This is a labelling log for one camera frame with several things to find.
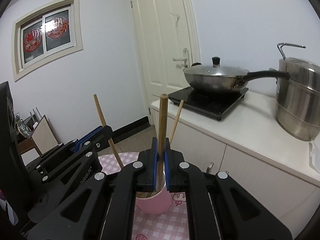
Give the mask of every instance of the cabinet door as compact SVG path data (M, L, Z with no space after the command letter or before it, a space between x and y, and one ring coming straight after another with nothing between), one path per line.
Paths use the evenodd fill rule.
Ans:
M227 145L220 171L229 175L280 221L316 190L316 186ZM295 235L308 221L282 221Z
M158 133L159 112L154 111L156 130ZM168 117L167 137L170 136L174 119ZM211 174L216 174L222 162L226 144L200 131L178 122L171 149L182 152L186 162L196 165L201 171L206 171L211 162Z

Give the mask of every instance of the pink container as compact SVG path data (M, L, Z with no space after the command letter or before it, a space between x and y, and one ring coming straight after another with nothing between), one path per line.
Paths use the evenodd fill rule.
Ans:
M172 205L171 194L167 191L164 175L163 181L164 186L159 193L149 198L136 198L136 205L146 214L159 215L165 213Z

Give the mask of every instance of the beige window frame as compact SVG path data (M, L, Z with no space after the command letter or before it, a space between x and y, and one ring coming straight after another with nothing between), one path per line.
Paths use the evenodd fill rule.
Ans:
M83 49L82 45L82 37L81 37L81 28L80 28L80 6L79 6L80 0L55 0L50 3L47 3L41 7L38 7L34 9L33 11L25 14L18 20L16 20L13 23L12 27L12 70L13 70L13 78L15 81L19 80L23 76L27 75L28 73L32 72L33 70L53 61L57 58L66 56L68 54L80 51ZM60 49L54 50L54 53L47 53L45 55L41 55L41 57L33 59L32 62L29 64L22 63L23 56L21 54L21 26L23 26L25 23L35 20L36 18L39 18L39 16L47 15L49 11L53 11L55 9L58 10L58 8L61 8L63 6L71 5L71 8L69 10L72 11L69 16L73 15L73 19L69 21L70 24L74 23L74 31L72 31L73 35L70 33L70 35L73 36L72 43L68 46L59 46Z

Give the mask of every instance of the window pane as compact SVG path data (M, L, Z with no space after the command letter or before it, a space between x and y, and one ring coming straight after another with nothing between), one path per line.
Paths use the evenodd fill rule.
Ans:
M45 18L47 51L70 42L69 10Z
M24 63L43 54L42 21L23 30L23 57Z

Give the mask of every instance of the cabinet handle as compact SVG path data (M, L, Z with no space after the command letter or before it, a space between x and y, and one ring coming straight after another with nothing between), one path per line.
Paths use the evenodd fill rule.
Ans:
M211 162L210 165L207 167L206 173L210 173L210 170L211 170L211 168L212 168L213 165L214 165L214 163Z

